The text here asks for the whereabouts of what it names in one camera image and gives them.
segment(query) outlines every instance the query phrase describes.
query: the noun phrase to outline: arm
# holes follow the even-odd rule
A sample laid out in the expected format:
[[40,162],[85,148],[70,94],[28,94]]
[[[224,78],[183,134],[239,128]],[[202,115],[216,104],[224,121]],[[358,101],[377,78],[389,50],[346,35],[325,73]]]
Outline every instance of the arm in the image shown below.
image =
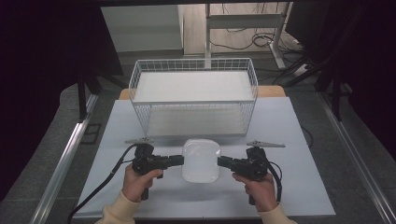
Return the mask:
[[132,169],[132,165],[125,168],[123,187],[119,197],[111,205],[103,209],[103,218],[96,224],[124,223],[134,224],[134,212],[141,202],[144,189],[152,186],[152,179],[161,175],[162,170],[153,170],[146,175],[138,175]]
[[241,175],[233,174],[236,181],[245,184],[245,190],[256,201],[256,209],[264,224],[296,224],[288,219],[283,212],[281,204],[276,202],[274,179],[271,174],[265,176],[261,182],[247,179]]

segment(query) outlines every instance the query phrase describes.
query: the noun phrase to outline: white basket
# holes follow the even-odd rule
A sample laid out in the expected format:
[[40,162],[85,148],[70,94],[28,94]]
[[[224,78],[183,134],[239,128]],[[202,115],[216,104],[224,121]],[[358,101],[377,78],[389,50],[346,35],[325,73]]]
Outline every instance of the white basket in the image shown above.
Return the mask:
[[148,137],[245,135],[258,89],[250,59],[148,60],[129,94]]

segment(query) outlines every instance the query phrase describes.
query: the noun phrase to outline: beige sleeve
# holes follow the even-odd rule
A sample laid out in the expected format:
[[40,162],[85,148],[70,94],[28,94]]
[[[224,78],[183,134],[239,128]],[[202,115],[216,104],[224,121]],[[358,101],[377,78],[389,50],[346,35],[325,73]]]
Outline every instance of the beige sleeve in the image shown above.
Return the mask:
[[262,218],[263,224],[297,224],[286,217],[280,204],[270,212],[258,212],[258,214]]
[[125,198],[122,191],[120,191],[120,195],[116,201],[103,208],[103,217],[95,222],[95,224],[134,224],[134,212],[139,204],[129,201]]

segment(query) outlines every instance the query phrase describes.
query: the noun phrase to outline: hand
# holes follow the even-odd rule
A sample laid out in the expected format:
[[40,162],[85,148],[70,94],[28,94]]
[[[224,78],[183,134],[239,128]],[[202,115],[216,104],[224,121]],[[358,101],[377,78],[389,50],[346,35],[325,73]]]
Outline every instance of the hand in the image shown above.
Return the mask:
[[148,172],[146,175],[139,175],[134,172],[132,164],[130,164],[125,167],[122,193],[129,201],[140,203],[143,191],[151,188],[152,179],[160,176],[162,173],[163,170],[153,170]]
[[258,212],[269,212],[277,207],[274,179],[271,174],[267,174],[261,182],[247,179],[236,173],[233,173],[233,178],[245,184],[246,193],[256,201]]

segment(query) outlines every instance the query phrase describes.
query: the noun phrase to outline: black equipment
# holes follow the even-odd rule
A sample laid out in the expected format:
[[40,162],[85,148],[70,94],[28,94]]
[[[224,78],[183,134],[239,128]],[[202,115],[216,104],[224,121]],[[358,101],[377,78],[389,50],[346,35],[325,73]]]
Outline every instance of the black equipment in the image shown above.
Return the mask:
[[[184,157],[175,156],[155,156],[152,155],[154,147],[150,144],[137,144],[132,160],[132,168],[139,175],[146,175],[148,172],[161,169],[166,170],[171,166],[179,166],[184,164]],[[142,193],[142,201],[149,198],[149,189],[145,189]]]
[[[276,200],[280,202],[282,194],[282,184],[271,162],[268,161],[264,149],[261,147],[251,147],[247,149],[247,159],[233,159],[226,156],[218,157],[218,166],[231,169],[232,172],[244,176],[254,181],[263,181],[270,170],[276,181],[277,193]],[[253,197],[249,195],[248,202],[255,205]]]

